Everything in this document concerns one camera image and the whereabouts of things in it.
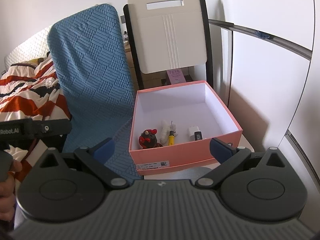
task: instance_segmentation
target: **white fluffy toy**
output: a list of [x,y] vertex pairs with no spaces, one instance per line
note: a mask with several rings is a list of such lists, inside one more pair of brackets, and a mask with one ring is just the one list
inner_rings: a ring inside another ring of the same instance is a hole
[[[160,136],[160,143],[163,146],[165,146],[169,139],[169,133],[171,131],[171,123],[169,124],[167,123],[166,120],[161,120],[161,125],[162,125],[162,132]],[[175,124],[173,124],[173,132],[174,132],[174,136],[176,137],[178,133],[177,133],[177,128]]]

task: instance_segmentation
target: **red and black stuffed toy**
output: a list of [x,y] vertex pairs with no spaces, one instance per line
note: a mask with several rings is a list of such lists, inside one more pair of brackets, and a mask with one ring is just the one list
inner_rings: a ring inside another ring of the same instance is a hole
[[142,146],[142,149],[162,147],[162,145],[157,142],[156,133],[157,129],[148,129],[141,134],[139,144]]

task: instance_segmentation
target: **white logo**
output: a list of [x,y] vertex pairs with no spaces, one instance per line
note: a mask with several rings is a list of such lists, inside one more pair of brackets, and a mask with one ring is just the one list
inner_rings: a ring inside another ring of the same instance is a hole
[[14,128],[14,129],[10,129],[10,130],[0,130],[0,134],[11,134],[11,133],[19,133],[19,128]]
[[162,187],[162,186],[166,185],[166,183],[165,183],[164,181],[161,181],[160,183],[158,183],[158,185],[159,185],[160,187]]

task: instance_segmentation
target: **screwdriver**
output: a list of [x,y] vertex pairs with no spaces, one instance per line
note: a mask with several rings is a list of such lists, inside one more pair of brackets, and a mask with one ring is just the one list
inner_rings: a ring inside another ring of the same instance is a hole
[[171,131],[169,133],[169,145],[174,145],[173,121],[171,121]]

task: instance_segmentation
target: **red toy ear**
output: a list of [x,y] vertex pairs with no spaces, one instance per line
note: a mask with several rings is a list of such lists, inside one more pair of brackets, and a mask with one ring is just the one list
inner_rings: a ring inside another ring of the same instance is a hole
[[144,141],[145,141],[145,139],[142,137],[142,136],[140,136],[139,137],[139,143],[141,144],[141,143],[144,143]]

